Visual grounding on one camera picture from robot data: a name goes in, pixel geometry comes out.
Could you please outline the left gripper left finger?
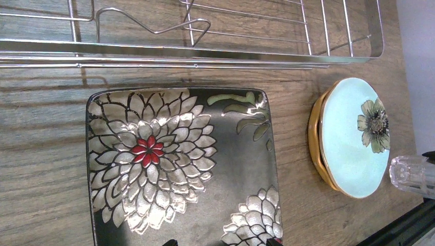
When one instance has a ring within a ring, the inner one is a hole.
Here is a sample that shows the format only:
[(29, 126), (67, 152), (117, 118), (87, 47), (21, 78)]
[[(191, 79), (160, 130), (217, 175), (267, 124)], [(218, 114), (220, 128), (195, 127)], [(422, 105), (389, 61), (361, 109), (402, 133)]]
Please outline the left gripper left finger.
[(165, 242), (162, 246), (178, 246), (178, 241), (175, 239), (170, 239)]

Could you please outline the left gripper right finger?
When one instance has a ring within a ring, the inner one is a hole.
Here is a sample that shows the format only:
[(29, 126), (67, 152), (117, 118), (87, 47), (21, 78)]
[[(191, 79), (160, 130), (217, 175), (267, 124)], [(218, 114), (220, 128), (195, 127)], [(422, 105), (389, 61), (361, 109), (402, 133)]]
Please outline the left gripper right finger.
[(266, 246), (283, 246), (280, 239), (277, 238), (269, 238), (266, 241)]

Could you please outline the clear plastic glass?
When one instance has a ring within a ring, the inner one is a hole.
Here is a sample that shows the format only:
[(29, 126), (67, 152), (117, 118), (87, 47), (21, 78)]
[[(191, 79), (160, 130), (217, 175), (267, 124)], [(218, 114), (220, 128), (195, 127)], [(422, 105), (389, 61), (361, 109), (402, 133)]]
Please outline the clear plastic glass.
[(397, 156), (389, 166), (390, 181), (397, 189), (434, 199), (434, 159), (426, 156)]

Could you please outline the metal wire dish rack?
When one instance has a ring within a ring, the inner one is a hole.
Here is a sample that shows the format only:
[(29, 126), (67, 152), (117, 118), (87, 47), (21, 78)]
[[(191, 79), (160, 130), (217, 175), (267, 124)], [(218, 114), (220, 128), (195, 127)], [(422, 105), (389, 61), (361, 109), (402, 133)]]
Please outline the metal wire dish rack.
[(379, 1), (1, 1), (2, 68), (308, 70), (380, 57)]

